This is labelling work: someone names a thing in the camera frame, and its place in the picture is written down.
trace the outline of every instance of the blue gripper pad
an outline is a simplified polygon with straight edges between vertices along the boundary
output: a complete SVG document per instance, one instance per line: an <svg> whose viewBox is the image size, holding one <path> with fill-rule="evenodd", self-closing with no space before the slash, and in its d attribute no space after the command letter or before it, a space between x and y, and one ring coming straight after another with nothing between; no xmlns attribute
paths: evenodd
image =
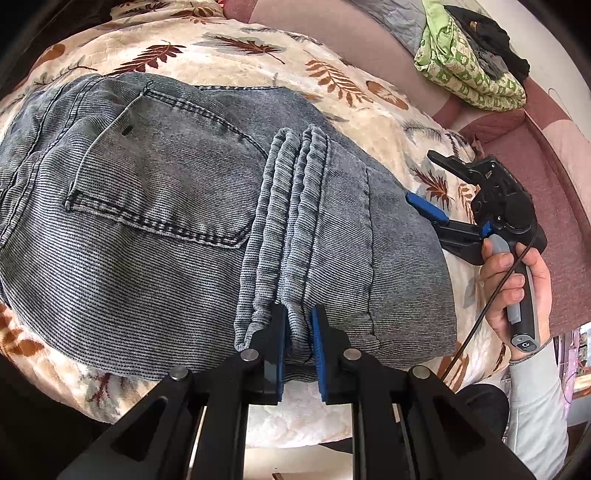
<svg viewBox="0 0 591 480"><path fill-rule="evenodd" d="M314 350L314 363L316 364L316 375L318 376L318 390L323 402L327 399L328 385L326 382L326 361L324 357L324 345L320 334L320 323L316 307L312 309L312 348Z"/></svg>

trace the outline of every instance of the gray blanket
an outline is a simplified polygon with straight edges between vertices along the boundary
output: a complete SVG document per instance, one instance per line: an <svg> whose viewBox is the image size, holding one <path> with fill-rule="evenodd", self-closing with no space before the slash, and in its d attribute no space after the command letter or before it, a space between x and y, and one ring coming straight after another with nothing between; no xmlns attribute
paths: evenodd
<svg viewBox="0 0 591 480"><path fill-rule="evenodd" d="M388 30L408 51L416 54L427 25L421 0L349 0L372 16Z"/></svg>

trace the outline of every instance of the bedspread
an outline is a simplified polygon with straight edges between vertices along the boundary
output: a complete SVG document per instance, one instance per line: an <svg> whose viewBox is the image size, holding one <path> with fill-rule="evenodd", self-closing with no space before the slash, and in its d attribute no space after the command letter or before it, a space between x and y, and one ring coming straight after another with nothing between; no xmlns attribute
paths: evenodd
<svg viewBox="0 0 591 480"><path fill-rule="evenodd" d="M112 16L111 22L47 49L30 75L0 102L2 137L27 95L89 72L150 72L193 85L285 86L312 102L406 188L453 219L472 220L473 187L426 159L426 152L435 149L470 161L472 149L410 105L395 86L346 64L313 38L226 20L213 0L131 2L114 8ZM448 253L445 257L461 342L484 304L479 269ZM0 348L50 397L101 421L117 421L155 385L64 356L4 305ZM449 361L436 358L425 364L441 374ZM448 382L458 390L508 361L509 352L485 322ZM249 415L249 446L313 445L351 435L350 408L322 404L316 383L288 382L280 405L251 406Z"/></svg>

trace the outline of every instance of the gray sleeve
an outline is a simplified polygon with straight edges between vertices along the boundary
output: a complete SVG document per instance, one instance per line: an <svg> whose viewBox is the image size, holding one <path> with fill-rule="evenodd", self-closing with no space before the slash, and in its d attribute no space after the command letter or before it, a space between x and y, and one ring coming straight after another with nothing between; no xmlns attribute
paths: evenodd
<svg viewBox="0 0 591 480"><path fill-rule="evenodd" d="M554 478L563 466L569 439L552 342L509 366L511 414L508 447L537 480Z"/></svg>

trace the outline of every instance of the folded clothes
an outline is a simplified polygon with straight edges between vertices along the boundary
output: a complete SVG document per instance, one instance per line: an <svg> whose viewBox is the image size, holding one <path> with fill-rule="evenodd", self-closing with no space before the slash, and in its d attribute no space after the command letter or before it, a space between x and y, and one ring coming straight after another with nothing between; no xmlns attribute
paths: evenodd
<svg viewBox="0 0 591 480"><path fill-rule="evenodd" d="M277 301L292 364L310 360L316 303L387 365L455 350L429 222L286 88L80 77L27 100L0 145L0 186L3 299L85 365L148 379L210 368Z"/></svg>
<svg viewBox="0 0 591 480"><path fill-rule="evenodd" d="M502 57L508 70L520 83L530 76L530 64L511 50L509 35L492 18L454 5L446 5L445 8L480 48Z"/></svg>
<svg viewBox="0 0 591 480"><path fill-rule="evenodd" d="M427 26L414 57L419 72L477 108L504 112L525 105L525 90L512 74L498 80L486 74L440 0L423 0L423 5Z"/></svg>
<svg viewBox="0 0 591 480"><path fill-rule="evenodd" d="M482 67L482 70L492 79L498 80L500 79L504 73L508 72L509 69L507 65L505 65L505 60L498 55L493 55L488 50L482 48L470 35L470 32L467 32L462 28L462 24L456 20L457 27L462 31L462 33L466 36L466 40L468 41L468 45L476 55L478 59L478 65Z"/></svg>

